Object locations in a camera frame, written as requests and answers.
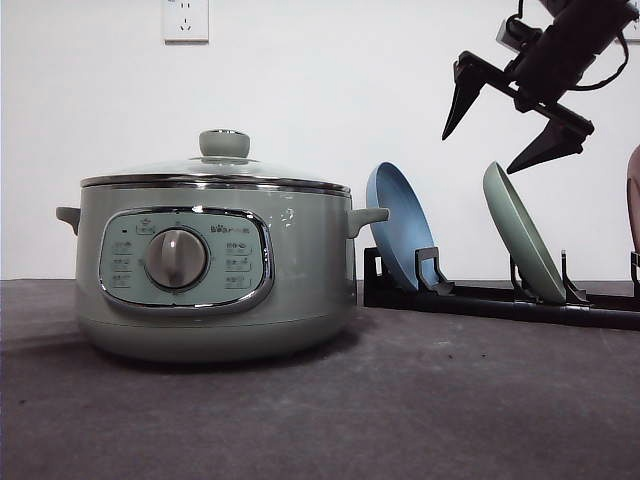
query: electrical socket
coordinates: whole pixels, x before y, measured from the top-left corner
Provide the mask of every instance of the electrical socket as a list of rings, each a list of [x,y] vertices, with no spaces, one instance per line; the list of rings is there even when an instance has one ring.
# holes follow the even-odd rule
[[[166,43],[209,41],[209,0],[163,0]]]

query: green plate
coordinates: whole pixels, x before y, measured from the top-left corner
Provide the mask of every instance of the green plate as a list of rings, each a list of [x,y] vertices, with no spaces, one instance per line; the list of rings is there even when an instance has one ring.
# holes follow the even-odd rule
[[[482,186],[493,222],[522,277],[544,301],[565,303],[567,292],[558,269],[509,177],[497,162],[487,168]]]

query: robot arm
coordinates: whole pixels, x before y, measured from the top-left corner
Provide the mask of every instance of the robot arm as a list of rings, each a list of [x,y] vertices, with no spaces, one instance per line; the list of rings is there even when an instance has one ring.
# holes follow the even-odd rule
[[[455,93],[446,139],[469,110],[486,84],[513,98],[520,112],[534,110],[549,119],[542,133],[511,163],[509,173],[548,160],[582,152],[582,143],[593,133],[593,124],[558,104],[567,90],[592,90],[612,81],[624,68],[599,84],[580,87],[584,71],[596,55],[618,37],[628,58],[622,30],[638,18],[627,0],[540,0],[554,16],[544,32],[521,22],[520,11],[503,23],[498,41],[519,52],[504,70],[480,57],[462,52],[454,64]]]

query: lid knob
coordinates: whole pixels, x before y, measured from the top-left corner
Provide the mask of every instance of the lid knob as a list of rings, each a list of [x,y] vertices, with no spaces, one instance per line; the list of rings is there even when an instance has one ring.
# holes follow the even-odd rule
[[[235,130],[207,130],[200,134],[200,151],[205,157],[247,158],[249,136]]]

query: control panel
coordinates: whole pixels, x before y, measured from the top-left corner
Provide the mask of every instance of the control panel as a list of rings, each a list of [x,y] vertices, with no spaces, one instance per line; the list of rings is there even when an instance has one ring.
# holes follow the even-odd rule
[[[105,229],[100,284],[132,306],[249,308],[271,288],[271,252],[267,226],[250,212],[128,210]]]

